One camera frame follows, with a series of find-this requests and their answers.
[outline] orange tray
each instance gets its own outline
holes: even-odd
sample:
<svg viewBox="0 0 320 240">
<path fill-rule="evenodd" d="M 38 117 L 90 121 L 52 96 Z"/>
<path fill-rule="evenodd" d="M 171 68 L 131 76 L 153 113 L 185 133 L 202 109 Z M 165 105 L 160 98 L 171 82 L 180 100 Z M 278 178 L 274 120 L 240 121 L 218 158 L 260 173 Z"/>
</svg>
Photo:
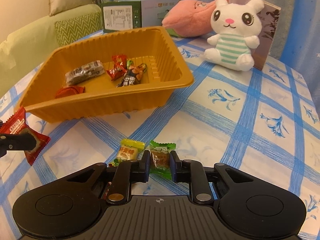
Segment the orange tray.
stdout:
<svg viewBox="0 0 320 240">
<path fill-rule="evenodd" d="M 113 68 L 112 55 L 126 54 L 135 65 L 147 64 L 141 84 L 116 86 L 107 73 L 77 84 L 85 93 L 55 99 L 66 85 L 65 74 L 100 60 Z M 56 49 L 31 80 L 16 109 L 25 107 L 48 122 L 121 113 L 163 106 L 173 90 L 193 83 L 193 75 L 163 27 L 139 28 L 105 34 Z"/>
</svg>

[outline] bunny eye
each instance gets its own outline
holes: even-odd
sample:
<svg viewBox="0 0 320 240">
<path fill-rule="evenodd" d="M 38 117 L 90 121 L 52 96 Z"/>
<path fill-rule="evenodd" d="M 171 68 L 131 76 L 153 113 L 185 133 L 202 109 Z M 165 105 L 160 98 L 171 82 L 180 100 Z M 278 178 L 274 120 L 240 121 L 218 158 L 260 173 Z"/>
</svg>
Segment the bunny eye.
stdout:
<svg viewBox="0 0 320 240">
<path fill-rule="evenodd" d="M 253 19 L 253 15 L 251 15 L 250 13 L 244 13 L 242 15 L 242 21 L 245 25 L 251 26 L 253 24 Z"/>
<path fill-rule="evenodd" d="M 220 11 L 219 10 L 216 10 L 214 13 L 213 13 L 213 19 L 215 21 L 217 21 L 220 17 Z"/>
</svg>

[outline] metal rivet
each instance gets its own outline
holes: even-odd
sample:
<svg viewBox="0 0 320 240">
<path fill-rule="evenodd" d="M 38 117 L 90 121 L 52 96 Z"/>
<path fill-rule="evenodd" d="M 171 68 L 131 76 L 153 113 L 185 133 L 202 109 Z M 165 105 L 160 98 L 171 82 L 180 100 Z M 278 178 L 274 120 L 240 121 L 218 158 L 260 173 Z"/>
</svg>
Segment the metal rivet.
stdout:
<svg viewBox="0 0 320 240">
<path fill-rule="evenodd" d="M 211 196 L 206 193 L 201 193 L 196 196 L 196 199 L 199 201 L 209 201 L 211 199 Z"/>
<path fill-rule="evenodd" d="M 111 201 L 120 201 L 120 200 L 123 200 L 123 198 L 124 198 L 124 196 L 123 195 L 121 195 L 121 194 L 118 194 L 118 193 L 114 193 L 114 194 L 111 194 L 110 196 L 109 196 L 109 200 L 111 200 Z"/>
</svg>

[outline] stuffed toy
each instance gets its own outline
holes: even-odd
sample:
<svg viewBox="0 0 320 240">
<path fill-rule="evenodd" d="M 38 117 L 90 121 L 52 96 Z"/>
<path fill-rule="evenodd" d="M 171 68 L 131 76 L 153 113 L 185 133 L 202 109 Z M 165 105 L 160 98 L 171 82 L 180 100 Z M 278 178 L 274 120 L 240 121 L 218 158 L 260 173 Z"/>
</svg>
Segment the stuffed toy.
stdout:
<svg viewBox="0 0 320 240">
<path fill-rule="evenodd" d="M 262 24 L 257 13 L 264 8 L 262 0 L 250 0 L 245 5 L 217 0 L 211 16 L 211 27 L 218 33 L 207 39 L 216 48 L 206 49 L 207 61 L 224 67 L 247 71 L 254 65 L 250 49 L 259 46 Z"/>
<path fill-rule="evenodd" d="M 196 37 L 212 31 L 210 17 L 216 0 L 205 3 L 198 0 L 179 1 L 162 20 L 168 33 L 177 37 Z"/>
</svg>

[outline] tablecloth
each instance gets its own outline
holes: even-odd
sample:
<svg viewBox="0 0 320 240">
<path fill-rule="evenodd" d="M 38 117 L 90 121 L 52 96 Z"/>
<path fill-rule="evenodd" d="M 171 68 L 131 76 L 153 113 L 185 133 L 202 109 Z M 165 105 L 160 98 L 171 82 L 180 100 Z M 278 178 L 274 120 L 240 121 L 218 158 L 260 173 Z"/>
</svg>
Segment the tablecloth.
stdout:
<svg viewBox="0 0 320 240">
<path fill-rule="evenodd" d="M 102 35 L 102 32 L 91 36 Z M 303 77 L 268 57 L 263 71 L 237 72 L 204 61 L 206 37 L 174 38 L 194 76 L 164 107 L 62 123 L 27 114 L 31 128 L 51 137 L 32 167 L 23 152 L 0 160 L 0 239 L 21 234 L 12 206 L 24 192 L 112 160 L 122 138 L 174 142 L 180 159 L 213 167 L 223 162 L 299 196 L 307 208 L 302 239 L 320 239 L 320 123 Z M 35 70 L 0 99 L 6 121 Z M 155 174 L 133 194 L 182 195 L 188 185 Z"/>
</svg>

